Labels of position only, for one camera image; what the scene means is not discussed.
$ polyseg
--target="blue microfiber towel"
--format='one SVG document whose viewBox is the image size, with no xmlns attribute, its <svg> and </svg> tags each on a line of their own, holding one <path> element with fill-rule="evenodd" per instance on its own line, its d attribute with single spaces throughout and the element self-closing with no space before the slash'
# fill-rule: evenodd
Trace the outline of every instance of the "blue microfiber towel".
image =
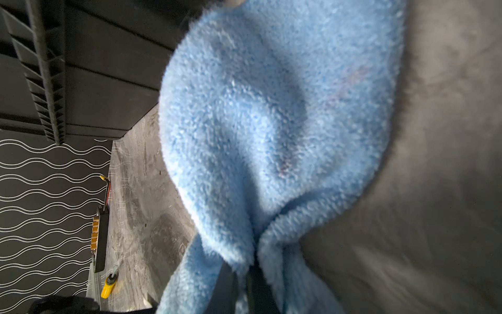
<svg viewBox="0 0 502 314">
<path fill-rule="evenodd" d="M 348 209 L 389 141 L 405 0 L 248 0 L 192 26 L 160 136 L 193 239 L 158 313 L 203 313 L 223 260 L 236 313 L 255 252 L 282 313 L 341 313 L 299 239 Z"/>
</svg>

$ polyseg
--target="yellow handle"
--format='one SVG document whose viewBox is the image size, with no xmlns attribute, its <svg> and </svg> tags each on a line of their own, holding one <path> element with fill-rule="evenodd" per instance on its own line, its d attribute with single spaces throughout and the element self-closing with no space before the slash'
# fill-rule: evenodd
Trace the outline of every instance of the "yellow handle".
<svg viewBox="0 0 502 314">
<path fill-rule="evenodd" d="M 115 287 L 116 281 L 114 281 L 111 285 L 107 284 L 106 282 L 104 283 L 103 291 L 101 292 L 101 297 L 103 299 L 108 299 L 110 296 L 110 293 L 113 290 L 113 287 Z"/>
</svg>

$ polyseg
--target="concrete floor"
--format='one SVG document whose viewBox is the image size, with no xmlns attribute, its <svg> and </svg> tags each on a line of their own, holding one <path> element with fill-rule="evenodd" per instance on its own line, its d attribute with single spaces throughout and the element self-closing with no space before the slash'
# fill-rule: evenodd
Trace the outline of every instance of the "concrete floor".
<svg viewBox="0 0 502 314">
<path fill-rule="evenodd" d="M 159 300 L 179 264 L 194 225 L 162 160 L 157 107 L 113 143 L 110 225 L 104 280 L 115 264 L 119 279 L 107 308 L 146 308 L 147 293 Z"/>
<path fill-rule="evenodd" d="M 354 208 L 302 241 L 350 313 L 502 311 L 502 2 L 410 1 L 394 136 Z M 114 143 L 112 310 L 159 298 L 193 224 L 153 109 Z"/>
</svg>

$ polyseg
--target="black wall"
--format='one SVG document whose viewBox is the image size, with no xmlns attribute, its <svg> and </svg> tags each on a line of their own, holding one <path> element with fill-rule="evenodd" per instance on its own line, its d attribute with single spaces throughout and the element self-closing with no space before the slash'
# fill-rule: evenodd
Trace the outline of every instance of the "black wall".
<svg viewBox="0 0 502 314">
<path fill-rule="evenodd" d="M 51 7 L 61 8 L 57 45 L 49 40 L 52 35 L 46 39 L 50 50 L 61 51 L 63 62 L 57 77 L 61 88 L 54 92 L 62 142 L 66 137 L 121 138 L 153 108 L 164 69 L 206 2 L 41 1 L 48 24 L 55 23 Z M 0 13 L 0 129 L 47 136 L 45 127 L 51 125 L 37 113 L 45 109 L 34 104 L 45 105 L 37 95 L 46 91 L 25 79 L 32 75 L 26 64 L 38 64 L 25 1 L 0 0 Z"/>
<path fill-rule="evenodd" d="M 39 296 L 85 295 L 111 145 L 79 139 L 57 147 L 0 132 L 0 314 L 26 313 Z"/>
</svg>

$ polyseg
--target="white wavy lines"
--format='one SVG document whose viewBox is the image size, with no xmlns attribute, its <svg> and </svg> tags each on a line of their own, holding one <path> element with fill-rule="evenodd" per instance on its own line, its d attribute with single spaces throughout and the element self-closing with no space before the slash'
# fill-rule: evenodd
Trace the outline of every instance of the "white wavy lines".
<svg viewBox="0 0 502 314">
<path fill-rule="evenodd" d="M 16 231 L 16 230 L 19 230 L 22 227 L 24 227 L 24 226 L 26 226 L 28 224 L 32 224 L 32 223 L 41 223 L 41 224 L 44 224 L 46 226 L 53 226 L 53 225 L 57 225 L 59 223 L 62 223 L 63 221 L 65 221 L 67 219 L 70 219 L 72 217 L 81 217 L 81 218 L 84 218 L 84 219 L 91 219 L 92 217 L 94 217 L 94 215 L 84 215 L 82 213 L 71 213 L 71 214 L 68 214 L 65 217 L 63 217 L 63 218 L 61 218 L 59 220 L 55 220 L 55 221 L 50 221 L 50 220 L 46 220 L 46 219 L 38 218 L 38 217 L 36 217 L 36 218 L 30 218 L 30 219 L 27 219 L 27 220 L 23 221 L 22 223 L 18 224 L 17 226 L 0 228 L 0 232 L 12 232 L 12 231 Z"/>
<path fill-rule="evenodd" d="M 0 293 L 0 298 L 3 297 L 3 296 L 6 296 L 6 295 L 9 295 L 9 294 L 27 294 L 27 293 L 30 293 L 30 292 L 33 292 L 35 290 L 37 290 L 38 288 L 40 288 L 41 286 L 43 286 L 44 284 L 46 284 L 47 282 L 51 282 L 51 281 L 59 281 L 59 282 L 64 282 L 64 281 L 67 281 L 67 280 L 70 280 L 70 279 L 73 279 L 75 278 L 78 274 L 80 274 L 81 272 L 83 271 L 88 271 L 89 270 L 89 267 L 84 267 L 84 268 L 80 268 L 79 270 L 77 270 L 73 275 L 70 275 L 68 277 L 50 277 L 50 278 L 47 278 L 43 281 L 41 281 L 39 284 L 37 284 L 36 286 L 34 286 L 33 288 L 30 288 L 30 289 L 26 289 L 26 290 L 21 290 L 21 289 L 10 289 L 10 290 L 5 290 L 4 292 Z"/>
<path fill-rule="evenodd" d="M 91 173 L 90 175 L 86 176 L 85 178 L 76 179 L 76 178 L 72 178 L 69 175 L 66 175 L 64 173 L 53 173 L 53 174 L 51 174 L 43 179 L 40 179 L 40 180 L 30 180 L 30 179 L 23 177 L 22 175 L 12 173 L 12 174 L 0 175 L 0 182 L 2 182 L 4 180 L 18 180 L 18 181 L 21 181 L 22 183 L 26 183 L 29 185 L 40 185 L 40 184 L 47 183 L 52 179 L 65 179 L 66 181 L 71 182 L 71 183 L 84 183 L 88 179 L 95 178 L 95 177 L 99 178 L 100 175 L 101 175 L 101 173 L 95 172 L 95 173 Z"/>
<path fill-rule="evenodd" d="M 50 193 L 50 192 L 47 192 L 46 190 L 43 190 L 41 188 L 34 188 L 31 190 L 24 191 L 23 193 L 16 195 L 16 196 L 0 196 L 0 201 L 4 201 L 4 202 L 17 201 L 17 200 L 22 199 L 25 196 L 32 195 L 32 194 L 42 194 L 42 195 L 50 197 L 50 198 L 60 198 L 60 197 L 63 197 L 63 196 L 70 194 L 71 192 L 76 192 L 76 191 L 84 192 L 87 195 L 96 195 L 96 194 L 100 194 L 104 190 L 106 190 L 106 186 L 103 186 L 101 189 L 96 190 L 96 191 L 91 191 L 91 190 L 88 190 L 85 187 L 81 187 L 81 186 L 74 186 L 74 187 L 67 189 L 64 192 L 61 192 L 61 193 Z"/>
<path fill-rule="evenodd" d="M 0 288 L 7 288 L 9 286 L 12 286 L 12 285 L 18 283 L 19 281 L 21 281 L 23 278 L 26 278 L 26 277 L 31 276 L 31 275 L 52 275 L 52 274 L 55 274 L 58 270 L 61 270 L 63 267 L 67 266 L 67 265 L 80 265 L 80 266 L 82 266 L 82 265 L 87 265 L 90 262 L 91 262 L 90 258 L 88 260 L 86 260 L 86 261 L 67 261 L 67 262 L 61 264 L 59 267 L 57 267 L 56 269 L 53 269 L 53 270 L 49 270 L 49 271 L 32 270 L 32 271 L 29 271 L 27 273 L 22 274 L 17 279 L 14 279 L 11 282 L 0 283 Z"/>
<path fill-rule="evenodd" d="M 67 203 L 64 203 L 61 201 L 56 201 L 56 202 L 49 203 L 49 204 L 45 205 L 44 207 L 39 208 L 34 211 L 27 210 L 27 209 L 19 207 L 19 206 L 5 206 L 5 207 L 0 208 L 0 214 L 6 213 L 6 212 L 20 212 L 25 215 L 37 215 L 37 214 L 43 213 L 44 211 L 48 210 L 49 208 L 56 207 L 56 206 L 60 206 L 60 207 L 63 207 L 67 210 L 73 211 L 73 210 L 79 210 L 82 207 L 84 207 L 90 203 L 98 203 L 101 205 L 104 204 L 104 202 L 98 198 L 90 198 L 79 205 L 68 205 Z"/>
<path fill-rule="evenodd" d="M 82 293 L 82 292 L 86 292 L 86 291 L 87 291 L 87 287 L 82 288 L 82 289 L 80 289 L 80 290 L 77 290 L 77 291 L 76 291 L 73 295 L 77 295 L 77 294 L 80 294 L 80 293 Z"/>
<path fill-rule="evenodd" d="M 45 158 L 32 157 L 32 158 L 28 158 L 28 159 L 26 159 L 26 160 L 24 160 L 22 162 L 19 162 L 17 164 L 7 164 L 7 163 L 3 163 L 3 162 L 0 161 L 0 168 L 3 168 L 3 169 L 19 169 L 19 168 L 22 168 L 22 167 L 24 167 L 26 165 L 32 164 L 32 163 L 41 163 L 41 164 L 44 164 L 46 166 L 49 166 L 52 169 L 66 169 L 66 168 L 68 168 L 68 167 L 70 167 L 72 165 L 76 165 L 76 164 L 84 164 L 84 165 L 86 165 L 87 167 L 89 167 L 91 169 L 101 169 L 101 168 L 104 168 L 107 165 L 109 165 L 110 161 L 108 160 L 108 161 L 106 161 L 103 164 L 95 165 L 95 164 L 92 164 L 92 163 L 88 162 L 85 159 L 73 159 L 73 160 L 70 160 L 69 162 L 67 162 L 65 164 L 58 165 L 58 164 L 54 164 L 54 163 L 48 161 Z"/>
<path fill-rule="evenodd" d="M 85 251 L 85 250 L 89 250 L 89 247 L 87 245 L 81 247 L 80 249 L 78 249 L 78 251 L 76 251 L 74 253 L 71 253 L 71 254 L 66 254 L 66 255 L 65 254 L 61 254 L 61 253 L 52 253 L 52 254 L 49 254 L 47 256 L 44 256 L 38 262 L 35 262 L 35 263 L 32 263 L 32 264 L 18 264 L 18 263 L 5 264 L 5 265 L 2 265 L 0 267 L 0 271 L 6 270 L 6 269 L 9 269 L 9 268 L 30 269 L 30 268 L 33 268 L 33 267 L 37 267 L 38 265 L 42 264 L 46 260 L 51 259 L 53 257 L 71 258 L 71 257 L 77 256 L 80 252 Z"/>
<path fill-rule="evenodd" d="M 38 245 L 38 244 L 30 245 L 30 246 L 27 246 L 27 247 L 23 248 L 22 250 L 20 250 L 16 254 L 12 254 L 12 255 L 9 255 L 9 256 L 0 256 L 0 261 L 2 261 L 2 262 L 10 261 L 10 260 L 15 259 L 16 257 L 20 256 L 21 254 L 23 254 L 25 252 L 28 252 L 28 251 L 31 251 L 31 250 L 36 250 L 36 249 L 39 249 L 41 251 L 46 251 L 46 252 L 54 251 L 54 250 L 59 249 L 60 247 L 62 247 L 66 243 L 71 242 L 71 241 L 78 241 L 80 243 L 87 243 L 87 242 L 91 241 L 91 238 L 82 239 L 82 238 L 79 238 L 79 237 L 71 237 L 71 238 L 65 239 L 60 244 L 55 245 L 55 246 L 51 246 L 51 247 L 46 247 L 46 246 Z"/>
<path fill-rule="evenodd" d="M 28 300 L 39 299 L 39 298 L 43 298 L 43 297 L 46 297 L 46 296 L 49 296 L 49 295 L 52 295 L 52 294 L 56 294 L 60 290 L 66 288 L 66 287 L 82 287 L 84 285 L 87 285 L 87 280 L 84 281 L 84 282 L 81 282 L 81 283 L 68 282 L 68 283 L 65 283 L 64 285 L 60 286 L 59 288 L 57 288 L 54 292 L 51 292 L 51 293 L 48 293 L 48 294 L 32 294 L 32 295 L 25 296 L 24 298 L 22 298 L 21 300 L 19 300 L 16 304 L 11 305 L 11 306 L 9 306 L 7 308 L 4 308 L 4 309 L 0 309 L 0 314 L 8 313 L 11 310 L 17 308 L 23 302 L 26 302 Z"/>
<path fill-rule="evenodd" d="M 86 224 L 82 225 L 80 228 L 75 229 L 75 230 L 64 230 L 64 229 L 61 229 L 61 228 L 54 228 L 54 229 L 51 229 L 51 230 L 47 230 L 46 232 L 44 232 L 41 235 L 39 235 L 37 237 L 34 237 L 34 238 L 23 238 L 21 236 L 7 236 L 7 237 L 3 237 L 0 240 L 0 243 L 7 242 L 7 241 L 12 241 L 12 240 L 16 240 L 16 241 L 20 241 L 20 242 L 24 242 L 24 243 L 31 243 L 31 242 L 36 242 L 36 241 L 42 239 L 43 237 L 45 237 L 46 235 L 49 235 L 51 233 L 62 233 L 64 235 L 74 235 L 74 234 L 79 233 L 80 231 L 82 231 L 83 229 L 85 229 L 86 227 L 89 227 L 89 226 L 92 226 L 92 222 L 86 223 Z"/>
<path fill-rule="evenodd" d="M 4 145 L 14 145 L 14 146 L 19 146 L 19 147 L 22 147 L 24 148 L 26 151 L 30 152 L 30 153 L 33 153 L 33 154 L 43 154 L 43 153 L 47 153 L 53 149 L 66 149 L 70 152 L 72 152 L 74 155 L 79 155 L 79 156 L 83 156 L 83 155 L 87 155 L 89 153 L 92 153 L 94 151 L 103 151 L 105 152 L 106 154 L 108 155 L 111 155 L 111 151 L 109 149 L 107 149 L 106 147 L 104 146 L 93 146 L 89 149 L 86 149 L 86 150 L 77 150 L 77 149 L 74 149 L 73 147 L 71 147 L 70 145 L 68 144 L 63 144 L 63 145 L 56 145 L 56 144 L 51 144 L 49 146 L 46 146 L 46 147 L 43 147 L 43 148 L 35 148 L 35 147 L 31 147 L 21 141 L 18 141 L 18 140 L 14 140 L 14 139 L 6 139 L 6 140 L 1 140 L 0 141 L 0 147 L 1 146 L 4 146 Z"/>
</svg>

